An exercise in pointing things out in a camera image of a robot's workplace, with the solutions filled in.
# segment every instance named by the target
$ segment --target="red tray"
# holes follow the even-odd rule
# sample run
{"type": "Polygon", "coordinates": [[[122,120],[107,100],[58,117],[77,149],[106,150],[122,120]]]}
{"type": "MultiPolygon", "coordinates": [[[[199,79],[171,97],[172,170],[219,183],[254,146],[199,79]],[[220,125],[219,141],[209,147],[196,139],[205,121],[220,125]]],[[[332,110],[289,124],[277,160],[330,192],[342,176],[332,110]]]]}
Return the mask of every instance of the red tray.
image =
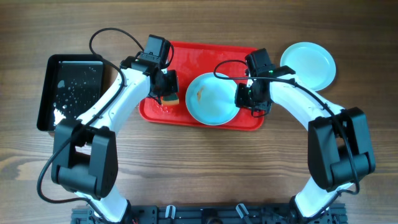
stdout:
{"type": "MultiPolygon", "coordinates": [[[[199,75],[213,72],[220,62],[228,59],[244,60],[247,54],[257,50],[252,47],[233,47],[224,45],[196,44],[171,41],[174,46],[174,58],[169,70],[176,70],[179,84],[180,104],[174,106],[158,105],[153,99],[144,99],[139,105],[139,113],[146,121],[164,124],[178,124],[206,128],[253,131],[260,128],[264,117],[253,118],[250,110],[240,109],[228,123],[209,126],[195,120],[185,104],[185,92],[189,84],[199,75]]],[[[246,67],[241,63],[227,63],[217,72],[229,77],[243,77],[246,67]]]]}

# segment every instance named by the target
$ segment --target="wood grain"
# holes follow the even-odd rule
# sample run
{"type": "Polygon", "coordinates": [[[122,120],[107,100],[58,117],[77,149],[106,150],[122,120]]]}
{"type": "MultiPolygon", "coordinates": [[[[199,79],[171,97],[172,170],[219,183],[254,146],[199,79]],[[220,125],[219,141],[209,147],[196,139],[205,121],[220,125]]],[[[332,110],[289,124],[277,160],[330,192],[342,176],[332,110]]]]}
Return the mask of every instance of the wood grain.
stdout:
{"type": "MultiPolygon", "coordinates": [[[[35,127],[48,58],[89,53],[92,33],[122,28],[142,44],[169,40],[266,47],[275,64],[291,44],[334,57],[321,94],[368,117],[376,171],[344,195],[350,223],[398,221],[396,1],[3,1],[0,4],[0,223],[68,223],[80,203],[51,205],[35,191],[53,139],[35,127]]],[[[95,49],[118,64],[138,48],[123,35],[95,49]]],[[[117,184],[133,205],[288,202],[309,178],[307,134],[280,106],[255,132],[152,124],[133,112],[118,136],[117,184]]],[[[52,198],[71,194],[51,183],[52,198]]]]}

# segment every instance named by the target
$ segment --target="wooden surface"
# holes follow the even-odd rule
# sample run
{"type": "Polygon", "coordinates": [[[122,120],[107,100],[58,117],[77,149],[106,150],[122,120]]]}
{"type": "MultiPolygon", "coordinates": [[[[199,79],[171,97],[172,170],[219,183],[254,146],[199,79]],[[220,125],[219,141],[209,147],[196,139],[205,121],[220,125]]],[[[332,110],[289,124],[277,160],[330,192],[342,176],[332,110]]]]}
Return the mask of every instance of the wooden surface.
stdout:
{"type": "MultiPolygon", "coordinates": [[[[70,209],[82,204],[37,196],[53,139],[36,121],[48,58],[89,53],[89,38],[103,27],[122,28],[143,45],[155,34],[266,47],[275,64],[295,42],[324,46],[338,73],[320,93],[366,113],[377,162],[361,193],[338,201],[350,223],[398,222],[396,1],[11,2],[0,4],[0,223],[68,223],[70,209]]],[[[113,32],[94,45],[116,64],[138,51],[113,32]]],[[[117,185],[133,205],[288,202],[310,177],[307,133],[278,105],[250,133],[152,124],[135,111],[119,133],[118,159],[117,185]]],[[[48,174],[44,192],[73,196],[48,174]]]]}

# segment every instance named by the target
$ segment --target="sponge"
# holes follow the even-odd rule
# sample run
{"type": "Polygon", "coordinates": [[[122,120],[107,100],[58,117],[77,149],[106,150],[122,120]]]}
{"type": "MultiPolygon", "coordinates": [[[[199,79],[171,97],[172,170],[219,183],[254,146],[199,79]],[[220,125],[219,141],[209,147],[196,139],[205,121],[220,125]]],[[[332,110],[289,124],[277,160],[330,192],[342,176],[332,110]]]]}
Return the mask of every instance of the sponge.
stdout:
{"type": "Polygon", "coordinates": [[[175,93],[172,93],[169,96],[163,96],[160,100],[162,101],[162,104],[165,106],[173,106],[180,103],[180,99],[175,93]]]}

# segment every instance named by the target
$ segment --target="white plate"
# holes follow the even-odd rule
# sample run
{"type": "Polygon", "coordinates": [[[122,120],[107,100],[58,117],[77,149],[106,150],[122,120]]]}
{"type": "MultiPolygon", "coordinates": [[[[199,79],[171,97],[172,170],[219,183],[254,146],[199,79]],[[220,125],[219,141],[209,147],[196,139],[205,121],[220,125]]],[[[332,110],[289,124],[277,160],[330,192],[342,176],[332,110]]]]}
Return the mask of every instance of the white plate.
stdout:
{"type": "Polygon", "coordinates": [[[237,87],[233,80],[216,78],[213,72],[196,77],[185,95],[189,113],[207,125],[221,125],[231,121],[239,111],[235,106],[237,87]]]}
{"type": "Polygon", "coordinates": [[[301,42],[288,47],[280,59],[280,66],[284,65],[295,70],[301,81],[314,91],[326,88],[336,76],[333,57],[314,43],[301,42]]]}

